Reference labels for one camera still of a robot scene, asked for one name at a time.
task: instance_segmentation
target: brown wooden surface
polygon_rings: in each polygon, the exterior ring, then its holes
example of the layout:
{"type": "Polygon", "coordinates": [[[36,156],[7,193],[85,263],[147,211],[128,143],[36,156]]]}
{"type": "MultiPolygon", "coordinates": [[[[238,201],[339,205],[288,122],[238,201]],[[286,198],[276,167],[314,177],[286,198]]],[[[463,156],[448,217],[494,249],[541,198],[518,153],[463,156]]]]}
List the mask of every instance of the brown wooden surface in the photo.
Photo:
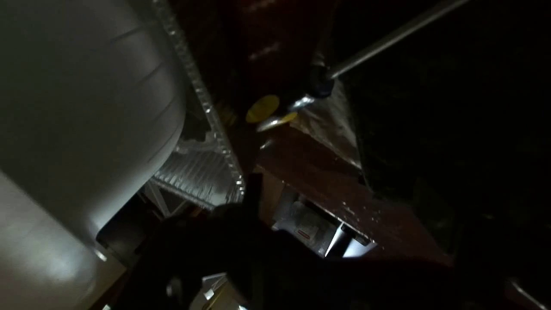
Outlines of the brown wooden surface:
{"type": "Polygon", "coordinates": [[[376,199],[358,170],[312,137],[283,127],[270,134],[258,165],[357,232],[376,239],[372,256],[450,263],[408,205],[376,199]]]}

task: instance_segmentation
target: metal rod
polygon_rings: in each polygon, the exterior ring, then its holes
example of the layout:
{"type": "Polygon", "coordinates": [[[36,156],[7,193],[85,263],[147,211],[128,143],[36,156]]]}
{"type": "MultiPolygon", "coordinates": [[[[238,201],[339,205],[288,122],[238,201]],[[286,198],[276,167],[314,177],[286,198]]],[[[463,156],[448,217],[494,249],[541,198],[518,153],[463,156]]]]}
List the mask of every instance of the metal rod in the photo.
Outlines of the metal rod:
{"type": "Polygon", "coordinates": [[[405,25],[398,27],[391,34],[384,36],[382,39],[376,41],[374,44],[363,48],[357,55],[350,56],[348,60],[338,63],[327,72],[327,79],[336,79],[345,72],[355,69],[362,62],[382,53],[384,50],[391,48],[398,41],[405,39],[407,36],[413,34],[415,31],[429,25],[431,22],[437,20],[439,17],[450,13],[451,10],[465,5],[468,0],[444,0],[425,10],[424,13],[417,15],[405,25]]]}

